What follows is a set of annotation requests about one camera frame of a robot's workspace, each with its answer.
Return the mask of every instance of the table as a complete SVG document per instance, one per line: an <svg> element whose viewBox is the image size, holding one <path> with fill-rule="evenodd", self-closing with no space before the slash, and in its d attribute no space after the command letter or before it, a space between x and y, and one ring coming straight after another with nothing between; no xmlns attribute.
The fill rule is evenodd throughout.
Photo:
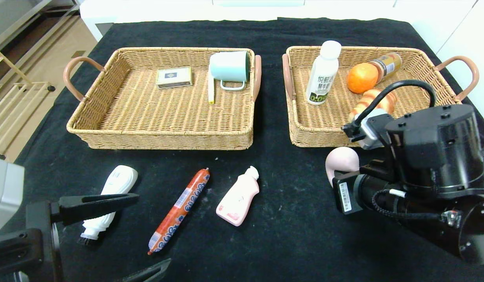
<svg viewBox="0 0 484 282"><path fill-rule="evenodd" d="M108 281L172 257L164 281L484 281L484 266L464 264L396 223L370 211L343 216L324 171L331 148L290 143L281 55L292 45L414 47L439 60L408 23L325 18L268 22L123 23L111 27L91 52L105 64L121 47L245 47L262 56L254 143L242 151L93 150L66 131L78 101L66 89L16 163L25 167L23 206L37 200L100 193L117 165L139 172L131 192L140 201L117 213L100 245L76 244L81 223L59 226L67 281ZM460 88L442 72L455 92ZM97 76L82 66L72 78L86 92ZM484 137L484 123L480 120ZM382 150L361 151L361 164ZM240 227L215 207L249 165L260 173L260 193ZM199 168L212 177L190 214L159 253L146 255L154 229ZM24 207L5 231L23 228Z"/></svg>

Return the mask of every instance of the light blue mug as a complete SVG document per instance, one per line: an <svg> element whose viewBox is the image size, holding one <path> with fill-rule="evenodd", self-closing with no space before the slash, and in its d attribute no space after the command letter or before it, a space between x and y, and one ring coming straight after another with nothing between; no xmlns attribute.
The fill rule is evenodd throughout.
<svg viewBox="0 0 484 282"><path fill-rule="evenodd" d="M245 87L249 80L249 55L247 51L219 52L212 54L209 61L209 71L214 79L221 81L224 90L237 91ZM240 87L226 87L224 81L242 82Z"/></svg>

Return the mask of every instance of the wicker basket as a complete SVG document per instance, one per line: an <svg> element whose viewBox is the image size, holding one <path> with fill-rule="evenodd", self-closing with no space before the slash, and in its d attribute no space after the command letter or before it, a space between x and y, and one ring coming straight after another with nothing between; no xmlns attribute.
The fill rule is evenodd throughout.
<svg viewBox="0 0 484 282"><path fill-rule="evenodd" d="M224 91L216 80L216 102L211 105L209 59L226 51L249 53L250 82L242 91ZM81 61L101 71L86 96L69 81L72 68ZM158 69L185 66L192 68L192 86L156 87ZM121 48L104 68L87 57L73 59L64 70L64 81L80 100L66 127L90 148L244 150L252 145L261 57L250 49Z"/></svg>
<svg viewBox="0 0 484 282"><path fill-rule="evenodd" d="M461 100L477 84L479 73L475 64L466 57L457 56L434 66L421 50L413 48L387 47L342 47L337 71L326 102L320 106L306 102L306 87L314 59L319 55L320 46L292 46L283 59L283 73L287 96L289 134L292 143L299 147L339 147L358 146L350 143L341 127L349 122L350 110L355 107L361 95L349 91L346 76L356 64L376 59L386 53L396 52L402 57L401 68L391 77L376 85L384 89L389 84L402 79L419 79L430 83L437 92L436 105L460 104ZM455 60L464 61L472 70L473 82L460 95L455 95L439 71ZM421 88L406 86L396 91L398 102L393 116L398 118L428 107L430 98Z"/></svg>

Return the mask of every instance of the orange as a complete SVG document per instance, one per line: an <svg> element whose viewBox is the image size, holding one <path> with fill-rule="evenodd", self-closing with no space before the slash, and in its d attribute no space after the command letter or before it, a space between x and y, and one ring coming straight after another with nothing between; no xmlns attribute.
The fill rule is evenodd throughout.
<svg viewBox="0 0 484 282"><path fill-rule="evenodd" d="M374 88L378 81L378 69L369 63L354 66L347 76L348 88L357 94L362 94Z"/></svg>

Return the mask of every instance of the brown leather handle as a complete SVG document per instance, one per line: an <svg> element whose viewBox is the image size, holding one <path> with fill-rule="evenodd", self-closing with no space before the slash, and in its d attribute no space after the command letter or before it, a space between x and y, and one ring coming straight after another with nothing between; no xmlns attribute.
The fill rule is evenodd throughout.
<svg viewBox="0 0 484 282"><path fill-rule="evenodd" d="M285 89L290 100L296 100L296 93L294 92L294 81L292 80L292 75L290 73L289 66L289 56L287 54L282 55L282 65L283 65L283 82L285 84Z"/></svg>
<svg viewBox="0 0 484 282"><path fill-rule="evenodd" d="M256 65L254 73L254 92L252 94L252 101L256 102L256 98L259 94L259 89L261 88L261 56L256 55Z"/></svg>
<svg viewBox="0 0 484 282"><path fill-rule="evenodd" d="M94 61L93 59L90 59L88 57L76 57L76 58L72 59L71 61L69 61L69 63L66 65L66 67L64 68L64 73L63 73L64 84L66 84L66 88L68 88L68 90L71 91L71 93L73 93L75 98L77 98L81 102L81 101L83 101L85 96L82 93L80 93L80 91L78 91L75 88L75 86L73 86L73 84L71 83L71 80L70 80L71 71L73 70L73 68L79 62L88 62L92 66L95 66L95 68L98 69L99 71L104 71L104 68L101 65L99 65L96 61Z"/></svg>
<svg viewBox="0 0 484 282"><path fill-rule="evenodd" d="M466 95L468 95L468 93L470 93L470 91L473 90L473 88L475 88L475 86L479 82L479 69L477 68L476 64L468 57L454 56L454 57L448 59L447 61L441 63L440 65L436 66L435 69L438 70L438 71L441 71L448 64L450 64L450 63L452 63L456 60L464 61L464 63L471 70L471 83L470 83L470 85L466 89L464 89L460 94L456 95L456 98L461 101L466 97Z"/></svg>

